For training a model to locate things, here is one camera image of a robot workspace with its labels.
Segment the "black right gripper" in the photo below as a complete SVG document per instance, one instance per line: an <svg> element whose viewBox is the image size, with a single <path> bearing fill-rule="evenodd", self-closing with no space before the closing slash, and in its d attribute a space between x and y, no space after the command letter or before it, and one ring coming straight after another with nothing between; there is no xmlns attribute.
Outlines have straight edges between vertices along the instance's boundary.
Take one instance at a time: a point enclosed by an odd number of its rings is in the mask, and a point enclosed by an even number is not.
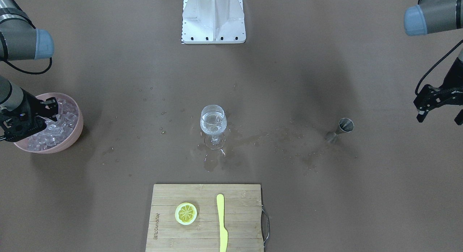
<svg viewBox="0 0 463 252"><path fill-rule="evenodd" d="M59 104L56 97L42 101L23 89L21 93L23 99L15 109L1 110L1 128L4 131L1 141L18 142L45 130L44 118L58 121Z"/></svg>

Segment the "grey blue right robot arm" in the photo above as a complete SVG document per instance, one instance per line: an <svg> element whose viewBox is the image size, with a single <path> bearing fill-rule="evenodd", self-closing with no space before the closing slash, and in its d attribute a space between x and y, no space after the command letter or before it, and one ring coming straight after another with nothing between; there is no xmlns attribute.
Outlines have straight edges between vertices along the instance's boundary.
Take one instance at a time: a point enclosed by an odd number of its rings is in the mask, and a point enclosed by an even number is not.
<svg viewBox="0 0 463 252"><path fill-rule="evenodd" d="M13 69L28 74L12 64L18 60L48 59L52 66L54 42L48 31L33 25L15 0L0 0L0 58ZM4 134L1 141L18 142L47 127L45 119L56 121L59 111L55 97L40 100L10 82L0 78L0 122Z"/></svg>

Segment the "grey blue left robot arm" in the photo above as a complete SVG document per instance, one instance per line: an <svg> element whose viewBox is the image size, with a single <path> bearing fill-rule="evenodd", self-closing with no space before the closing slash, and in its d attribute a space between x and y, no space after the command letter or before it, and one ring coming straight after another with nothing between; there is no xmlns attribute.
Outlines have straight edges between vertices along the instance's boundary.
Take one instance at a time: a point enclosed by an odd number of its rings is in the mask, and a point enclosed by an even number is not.
<svg viewBox="0 0 463 252"><path fill-rule="evenodd" d="M408 36L422 36L462 28L462 0L418 0L404 14Z"/></svg>

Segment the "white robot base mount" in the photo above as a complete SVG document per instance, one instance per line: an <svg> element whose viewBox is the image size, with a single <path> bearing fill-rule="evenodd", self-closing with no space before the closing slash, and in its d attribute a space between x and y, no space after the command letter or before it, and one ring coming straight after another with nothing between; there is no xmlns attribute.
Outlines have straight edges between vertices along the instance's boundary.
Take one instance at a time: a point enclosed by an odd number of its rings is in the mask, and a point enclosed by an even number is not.
<svg viewBox="0 0 463 252"><path fill-rule="evenodd" d="M181 43L245 43L243 0L183 0Z"/></svg>

